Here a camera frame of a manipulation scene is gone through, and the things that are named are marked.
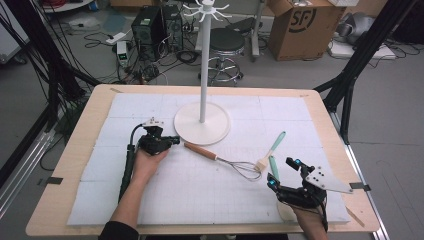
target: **brush handle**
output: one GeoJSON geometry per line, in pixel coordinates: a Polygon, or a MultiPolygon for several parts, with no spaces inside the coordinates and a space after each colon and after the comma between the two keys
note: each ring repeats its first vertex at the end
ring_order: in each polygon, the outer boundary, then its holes
{"type": "Polygon", "coordinates": [[[286,136],[286,131],[282,131],[280,133],[280,135],[278,136],[278,138],[275,140],[274,145],[272,145],[271,150],[270,151],[274,151],[278,145],[281,143],[281,141],[283,141],[283,138],[286,136]]]}
{"type": "Polygon", "coordinates": [[[277,168],[277,163],[275,162],[275,158],[274,156],[269,156],[269,165],[271,165],[271,171],[272,171],[272,175],[274,175],[274,177],[280,181],[280,176],[278,174],[278,168],[277,168]]]}
{"type": "Polygon", "coordinates": [[[184,147],[186,147],[186,148],[190,149],[191,151],[196,152],[200,155],[203,155],[203,156],[205,156],[209,159],[212,159],[212,160],[216,160],[216,158],[218,157],[215,153],[209,152],[208,150],[201,148],[197,145],[194,145],[192,143],[185,142],[184,147]]]}

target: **cardboard box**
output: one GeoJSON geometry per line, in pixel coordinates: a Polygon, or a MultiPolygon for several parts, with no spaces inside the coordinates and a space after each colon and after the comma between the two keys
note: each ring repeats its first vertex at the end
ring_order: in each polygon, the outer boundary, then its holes
{"type": "Polygon", "coordinates": [[[301,7],[291,0],[268,0],[275,14],[268,48],[277,61],[322,57],[346,10],[327,0],[307,2],[301,7]]]}
{"type": "Polygon", "coordinates": [[[160,0],[110,0],[113,7],[159,6],[160,0]]]}

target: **hand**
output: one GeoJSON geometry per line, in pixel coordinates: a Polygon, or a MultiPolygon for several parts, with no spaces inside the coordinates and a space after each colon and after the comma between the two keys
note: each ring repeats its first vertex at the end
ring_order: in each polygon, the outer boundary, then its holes
{"type": "Polygon", "coordinates": [[[168,152],[169,149],[152,156],[143,150],[138,150],[131,181],[147,184],[149,179],[155,174],[159,163],[168,155],[168,152]]]}
{"type": "Polygon", "coordinates": [[[327,233],[322,225],[321,215],[316,212],[316,209],[303,209],[291,205],[289,206],[293,209],[294,214],[296,214],[297,221],[309,240],[328,239],[327,233]]]}

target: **wooden handle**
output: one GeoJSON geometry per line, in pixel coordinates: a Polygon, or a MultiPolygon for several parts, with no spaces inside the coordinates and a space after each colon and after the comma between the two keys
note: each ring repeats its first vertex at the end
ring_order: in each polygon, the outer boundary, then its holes
{"type": "Polygon", "coordinates": [[[203,155],[203,156],[205,156],[205,157],[207,157],[209,159],[216,160],[216,157],[217,156],[216,156],[215,153],[209,152],[208,150],[203,149],[203,148],[201,148],[201,147],[199,147],[197,145],[194,145],[192,143],[185,142],[184,143],[184,147],[190,149],[193,152],[197,152],[198,154],[203,155]]]}

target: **metal stool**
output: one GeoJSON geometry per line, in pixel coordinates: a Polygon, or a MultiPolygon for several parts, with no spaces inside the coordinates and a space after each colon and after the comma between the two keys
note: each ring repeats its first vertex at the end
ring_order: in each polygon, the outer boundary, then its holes
{"type": "Polygon", "coordinates": [[[238,64],[228,56],[235,56],[244,50],[244,37],[228,28],[215,28],[211,30],[210,49],[218,54],[218,57],[209,59],[208,80],[210,86],[214,82],[233,81],[234,86],[237,80],[243,78],[238,64]]]}

